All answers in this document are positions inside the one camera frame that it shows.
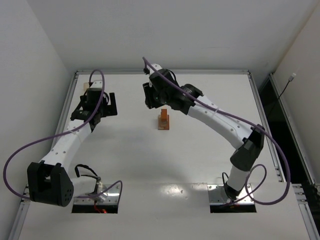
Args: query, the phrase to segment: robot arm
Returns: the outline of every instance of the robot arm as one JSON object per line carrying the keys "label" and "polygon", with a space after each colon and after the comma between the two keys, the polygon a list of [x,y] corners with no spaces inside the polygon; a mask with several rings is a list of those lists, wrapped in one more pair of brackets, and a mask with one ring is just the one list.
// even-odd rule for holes
{"label": "robot arm", "polygon": [[[163,69],[158,64],[153,64],[152,66],[172,83],[179,86],[174,74],[169,70]],[[232,168],[228,181],[221,191],[221,198],[224,202],[236,200],[245,185],[246,178],[254,162],[263,148],[264,135],[258,129],[254,129],[246,123],[239,122],[231,117],[209,110],[197,102],[193,102],[183,93],[163,81],[149,67],[144,69],[144,73],[149,75],[149,82],[142,85],[145,103],[149,109],[168,105],[173,110],[180,111],[203,122],[224,137],[235,148],[235,152],[230,158]],[[201,90],[193,85],[186,84],[180,88],[203,103],[219,109]]]}
{"label": "robot arm", "polygon": [[94,117],[86,125],[73,131],[89,119],[99,103],[101,91],[102,81],[92,83],[71,114],[66,127],[66,131],[70,133],[61,136],[40,162],[29,165],[27,178],[32,201],[65,207],[74,197],[97,193],[100,177],[81,175],[70,179],[68,170],[81,143],[93,132],[101,118],[118,114],[115,94],[109,94],[108,104],[109,96],[105,93]]}

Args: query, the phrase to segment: black cable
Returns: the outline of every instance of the black cable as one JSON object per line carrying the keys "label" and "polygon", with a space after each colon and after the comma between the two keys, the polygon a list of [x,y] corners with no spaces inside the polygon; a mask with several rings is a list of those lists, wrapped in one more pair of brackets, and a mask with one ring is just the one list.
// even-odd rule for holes
{"label": "black cable", "polygon": [[84,164],[78,164],[74,167],[74,171],[75,171],[75,175],[79,178],[80,177],[80,173],[79,173],[79,170],[78,168],[84,168],[84,169],[87,169],[89,170],[90,172],[92,172],[95,176],[98,177],[98,175],[96,174],[96,172],[90,168],[88,165],[84,165]]}
{"label": "black cable", "polygon": [[168,69],[168,71],[173,75],[174,81],[175,81],[176,83],[178,83],[175,73],[174,73],[173,71],[171,71],[170,69]]}
{"label": "black cable", "polygon": [[223,173],[222,173],[223,186],[226,184],[226,181],[225,181],[225,175],[226,175],[226,177],[229,179],[228,174],[227,174],[227,173],[225,173],[225,172],[223,172]]}
{"label": "black cable", "polygon": [[109,96],[108,96],[108,94],[106,93],[106,92],[104,92],[104,96],[105,96],[105,99],[106,99],[106,104],[108,105],[108,103],[109,103]]}
{"label": "black cable", "polygon": [[266,116],[266,120],[268,120],[268,118],[269,118],[270,114],[271,114],[271,113],[272,113],[272,111],[274,110],[274,108],[275,108],[275,106],[276,106],[277,102],[279,101],[279,99],[280,99],[280,97],[282,96],[282,94],[284,94],[284,92],[285,92],[285,90],[286,90],[286,88],[288,87],[288,85],[289,85],[289,83],[290,83],[290,82],[291,82],[291,81],[288,81],[288,82],[286,83],[286,85],[285,85],[284,89],[282,90],[282,92],[280,93],[280,95],[277,97],[277,99],[274,101],[274,104],[273,104],[273,106],[272,106],[271,110],[269,111],[268,115]]}

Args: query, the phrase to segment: rectangular opening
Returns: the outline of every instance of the rectangular opening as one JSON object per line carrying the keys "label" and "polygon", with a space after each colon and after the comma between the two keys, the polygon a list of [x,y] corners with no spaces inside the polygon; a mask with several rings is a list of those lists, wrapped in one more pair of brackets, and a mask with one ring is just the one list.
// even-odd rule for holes
{"label": "rectangular opening", "polygon": [[254,204],[234,204],[230,206],[210,205],[210,213],[226,214],[226,213],[256,213]]}
{"label": "rectangular opening", "polygon": [[90,204],[90,205],[74,204],[72,207],[71,213],[73,214],[117,214],[118,205],[97,204],[94,207],[93,204]]}

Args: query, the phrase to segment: white wall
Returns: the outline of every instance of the white wall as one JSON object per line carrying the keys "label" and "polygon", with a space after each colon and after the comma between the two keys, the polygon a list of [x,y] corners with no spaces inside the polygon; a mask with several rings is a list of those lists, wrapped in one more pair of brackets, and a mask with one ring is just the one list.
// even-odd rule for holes
{"label": "white wall", "polygon": [[297,76],[282,95],[320,181],[320,4],[275,72],[275,81],[283,89],[288,77]]}
{"label": "white wall", "polygon": [[28,0],[68,68],[275,70],[318,0]]}
{"label": "white wall", "polygon": [[[0,169],[19,147],[55,132],[71,75],[26,0],[0,1]],[[27,166],[50,142],[26,149],[9,165],[8,180],[22,193]],[[0,239],[8,239],[20,199],[0,180]]]}

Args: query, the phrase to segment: wooden block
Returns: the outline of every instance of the wooden block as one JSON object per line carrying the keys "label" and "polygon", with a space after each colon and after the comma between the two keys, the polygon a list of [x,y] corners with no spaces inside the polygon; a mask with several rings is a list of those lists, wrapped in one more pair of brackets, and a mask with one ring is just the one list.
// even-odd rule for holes
{"label": "wooden block", "polygon": [[167,114],[167,109],[161,109],[161,114],[158,115],[158,130],[169,130],[170,121],[169,115]]}

